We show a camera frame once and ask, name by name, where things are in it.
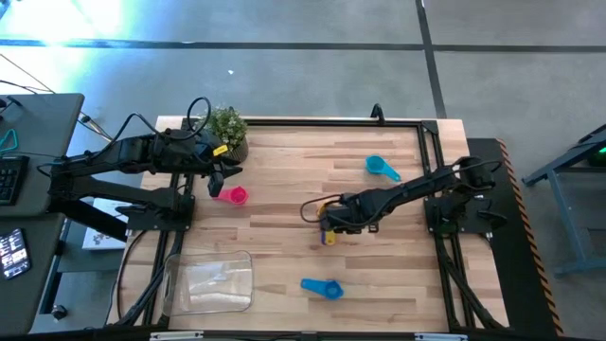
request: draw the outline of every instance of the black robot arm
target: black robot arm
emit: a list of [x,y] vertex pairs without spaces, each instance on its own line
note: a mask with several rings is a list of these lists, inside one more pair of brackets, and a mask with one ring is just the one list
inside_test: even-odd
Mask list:
[[[207,131],[187,138],[190,135],[191,132],[182,130],[166,130],[162,134],[116,140],[96,153],[56,159],[50,171],[49,210],[62,212],[122,241],[126,240],[124,231],[127,228],[187,229],[194,197],[180,194],[176,182],[169,188],[149,190],[101,181],[93,175],[107,171],[200,175],[209,178],[208,192],[211,197],[216,197],[223,187],[223,179],[241,172],[241,168],[229,166],[235,161],[219,153],[223,144],[217,136]],[[118,208],[120,213],[129,217],[128,227],[116,217],[81,202],[84,197],[134,204]]]
[[338,200],[324,206],[319,215],[320,226],[335,233],[358,234],[365,227],[369,232],[377,232],[378,221],[397,206],[441,191],[449,191],[446,194],[449,200],[462,206],[475,193],[494,187],[492,175],[484,167],[487,163],[477,157],[462,157],[450,166],[393,188],[341,194]]

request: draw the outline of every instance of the small measuring scoop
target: small measuring scoop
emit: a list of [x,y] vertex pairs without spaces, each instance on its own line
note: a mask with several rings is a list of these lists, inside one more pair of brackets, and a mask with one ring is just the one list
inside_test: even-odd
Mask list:
[[248,192],[241,186],[232,189],[224,189],[219,193],[217,199],[234,205],[244,205],[246,200],[248,200]]
[[384,174],[393,181],[400,181],[400,175],[382,157],[370,155],[366,158],[366,169],[371,174]]
[[343,295],[343,288],[336,280],[319,280],[312,278],[301,279],[301,288],[319,294],[327,299],[339,299]]

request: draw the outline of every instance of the yellow and black stripe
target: yellow and black stripe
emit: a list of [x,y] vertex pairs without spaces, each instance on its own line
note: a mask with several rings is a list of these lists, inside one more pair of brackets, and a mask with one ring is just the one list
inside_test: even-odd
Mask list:
[[549,310],[551,311],[551,317],[553,319],[553,323],[556,328],[556,333],[558,336],[563,336],[564,332],[561,327],[560,317],[558,316],[558,311],[556,310],[556,303],[554,301],[553,295],[551,293],[551,287],[549,286],[549,281],[547,280],[547,274],[545,273],[545,268],[543,266],[543,262],[541,261],[541,256],[539,256],[539,250],[537,248],[537,242],[534,239],[534,233],[532,232],[532,228],[530,228],[530,222],[528,221],[528,214],[526,213],[526,207],[524,206],[524,200],[522,199],[522,192],[520,191],[520,187],[518,186],[518,181],[515,177],[515,173],[513,171],[513,166],[511,165],[511,161],[509,160],[509,153],[505,142],[501,139],[497,139],[499,145],[501,147],[501,153],[503,155],[505,168],[507,169],[509,181],[511,182],[511,187],[513,188],[515,200],[518,203],[518,208],[520,210],[520,216],[522,217],[522,221],[524,223],[524,229],[526,231],[526,238],[528,239],[528,243],[530,245],[530,251],[532,252],[534,263],[536,265],[537,273],[539,274],[539,278],[541,280],[541,285],[543,286],[543,292],[545,298],[547,299],[547,305]]

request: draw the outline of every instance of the potted plant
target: potted plant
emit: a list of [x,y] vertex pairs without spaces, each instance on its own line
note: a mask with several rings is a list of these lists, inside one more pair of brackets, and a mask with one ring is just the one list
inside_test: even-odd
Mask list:
[[[197,119],[194,129],[203,123],[203,119]],[[240,117],[240,113],[234,107],[215,108],[206,123],[205,129],[217,136],[229,149],[226,156],[239,163],[248,156],[248,143],[246,142],[246,122]]]

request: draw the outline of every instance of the keyboard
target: keyboard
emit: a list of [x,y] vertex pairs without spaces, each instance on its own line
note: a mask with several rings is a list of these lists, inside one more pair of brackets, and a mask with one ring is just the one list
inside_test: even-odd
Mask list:
[[26,177],[27,156],[0,156],[0,206],[14,206]]

